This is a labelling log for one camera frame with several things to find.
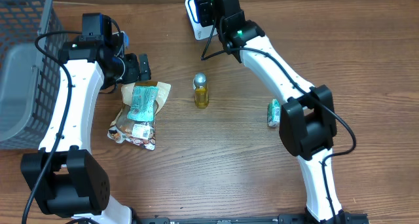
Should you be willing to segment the brown snack pouch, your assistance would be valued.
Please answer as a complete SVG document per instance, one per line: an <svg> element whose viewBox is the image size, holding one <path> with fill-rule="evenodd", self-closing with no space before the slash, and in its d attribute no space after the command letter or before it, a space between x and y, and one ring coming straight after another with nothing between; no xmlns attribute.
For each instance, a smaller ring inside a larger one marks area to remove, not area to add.
<svg viewBox="0 0 419 224"><path fill-rule="evenodd" d="M156 115L166 103L171 87L159 81L123 85L122 109L107 131L108 138L155 150Z"/></svg>

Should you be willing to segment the yellow oil bottle silver cap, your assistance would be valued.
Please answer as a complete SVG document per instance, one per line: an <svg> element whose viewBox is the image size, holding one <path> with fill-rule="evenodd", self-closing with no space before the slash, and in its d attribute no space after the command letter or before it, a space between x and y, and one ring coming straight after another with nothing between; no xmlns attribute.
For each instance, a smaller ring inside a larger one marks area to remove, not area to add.
<svg viewBox="0 0 419 224"><path fill-rule="evenodd" d="M209 104L209 89L205 74L197 73L192 83L195 105L200 109L205 109Z"/></svg>

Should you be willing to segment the teal white tissue pack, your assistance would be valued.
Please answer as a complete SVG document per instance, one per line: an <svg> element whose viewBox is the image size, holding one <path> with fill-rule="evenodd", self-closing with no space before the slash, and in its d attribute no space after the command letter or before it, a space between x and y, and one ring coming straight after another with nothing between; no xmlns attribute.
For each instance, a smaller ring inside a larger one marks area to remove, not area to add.
<svg viewBox="0 0 419 224"><path fill-rule="evenodd" d="M267 125L277 127L280 124L281 105L277 99L273 99L267 108Z"/></svg>

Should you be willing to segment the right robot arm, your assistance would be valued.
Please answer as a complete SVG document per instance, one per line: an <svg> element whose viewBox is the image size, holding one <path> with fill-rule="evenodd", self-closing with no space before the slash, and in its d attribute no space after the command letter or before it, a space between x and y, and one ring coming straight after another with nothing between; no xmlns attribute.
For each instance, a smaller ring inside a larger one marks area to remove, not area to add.
<svg viewBox="0 0 419 224"><path fill-rule="evenodd" d="M280 139L302 171L307 202L305 223L344 223L331 168L337 134L331 91L302 78L275 51L263 29L248 20L239 0L188 0L194 31L210 41L216 33L222 51L249 68L280 104Z"/></svg>

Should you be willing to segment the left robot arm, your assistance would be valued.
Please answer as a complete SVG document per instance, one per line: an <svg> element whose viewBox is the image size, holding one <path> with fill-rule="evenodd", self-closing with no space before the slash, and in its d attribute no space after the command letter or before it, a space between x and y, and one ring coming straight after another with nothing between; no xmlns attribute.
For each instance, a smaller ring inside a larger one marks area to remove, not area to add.
<svg viewBox="0 0 419 224"><path fill-rule="evenodd" d="M53 61L60 87L48 130L36 153L26 153L21 173L29 202L70 223L139 223L135 210L111 196L105 170L91 154L90 136L101 90L151 79L146 55L127 54L125 32L109 16L88 13L74 40Z"/></svg>

